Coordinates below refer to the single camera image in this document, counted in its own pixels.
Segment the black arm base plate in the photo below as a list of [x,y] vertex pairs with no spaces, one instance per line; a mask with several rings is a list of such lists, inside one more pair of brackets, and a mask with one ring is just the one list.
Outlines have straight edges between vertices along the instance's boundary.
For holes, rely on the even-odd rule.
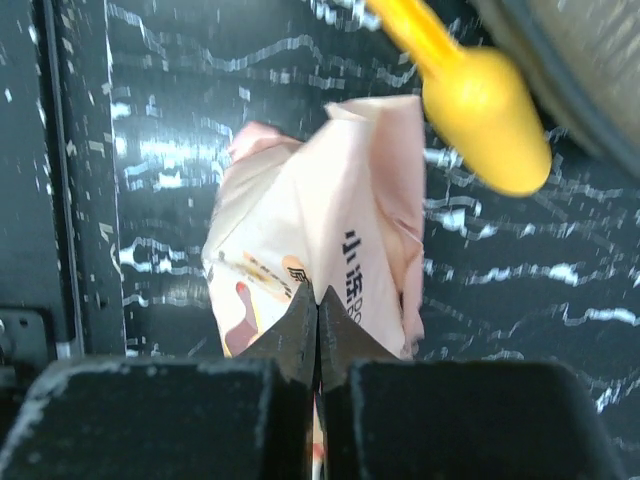
[[121,355],[106,5],[1,5],[1,371]]

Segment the pink cat litter bag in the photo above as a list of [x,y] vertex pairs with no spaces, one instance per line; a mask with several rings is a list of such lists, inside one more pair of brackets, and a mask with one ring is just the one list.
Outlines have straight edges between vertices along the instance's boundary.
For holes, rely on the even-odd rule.
[[229,148],[202,250],[223,352],[243,353],[298,288],[333,290],[348,317],[394,357],[424,335],[425,165],[415,95],[330,103],[301,142],[257,122]]

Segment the yellow plastic litter scoop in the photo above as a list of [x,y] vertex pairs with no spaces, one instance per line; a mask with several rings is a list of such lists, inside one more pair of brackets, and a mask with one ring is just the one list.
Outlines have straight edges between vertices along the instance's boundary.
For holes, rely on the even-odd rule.
[[537,192],[551,170],[551,149],[515,64],[493,47],[463,47],[423,1],[367,4],[423,80],[430,123],[493,190]]

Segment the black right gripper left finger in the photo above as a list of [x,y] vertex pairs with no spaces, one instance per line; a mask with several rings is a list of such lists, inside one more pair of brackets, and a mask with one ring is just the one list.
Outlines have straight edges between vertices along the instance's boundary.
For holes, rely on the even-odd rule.
[[5,479],[308,479],[317,308],[307,289],[234,358],[85,357],[32,384]]

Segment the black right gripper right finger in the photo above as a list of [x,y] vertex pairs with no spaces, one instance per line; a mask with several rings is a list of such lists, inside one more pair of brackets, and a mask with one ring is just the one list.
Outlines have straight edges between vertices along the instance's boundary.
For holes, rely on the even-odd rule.
[[565,366],[401,361],[318,308],[329,479],[621,479],[595,407]]

